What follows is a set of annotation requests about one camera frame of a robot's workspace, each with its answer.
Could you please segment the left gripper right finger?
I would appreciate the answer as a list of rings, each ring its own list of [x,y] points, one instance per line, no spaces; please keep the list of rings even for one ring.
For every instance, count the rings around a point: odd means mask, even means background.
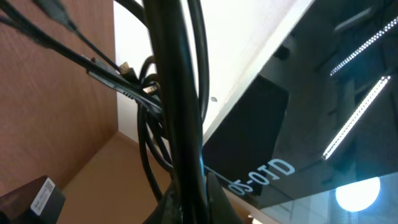
[[[210,208],[211,224],[243,224],[242,219],[234,211],[216,175],[209,172],[206,175],[206,189]]]

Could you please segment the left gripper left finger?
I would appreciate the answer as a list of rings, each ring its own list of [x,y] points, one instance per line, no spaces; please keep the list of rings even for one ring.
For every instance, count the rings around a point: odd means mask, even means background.
[[[180,198],[170,184],[161,201],[143,224],[180,224]]]

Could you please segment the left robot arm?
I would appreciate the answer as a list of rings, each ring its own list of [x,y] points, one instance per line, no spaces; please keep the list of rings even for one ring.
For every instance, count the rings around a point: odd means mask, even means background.
[[[206,177],[208,210],[205,223],[243,223],[234,211],[216,175]],[[57,223],[65,196],[46,175],[1,196],[1,223]],[[182,210],[175,188],[170,185],[164,197],[144,223],[198,223]]]

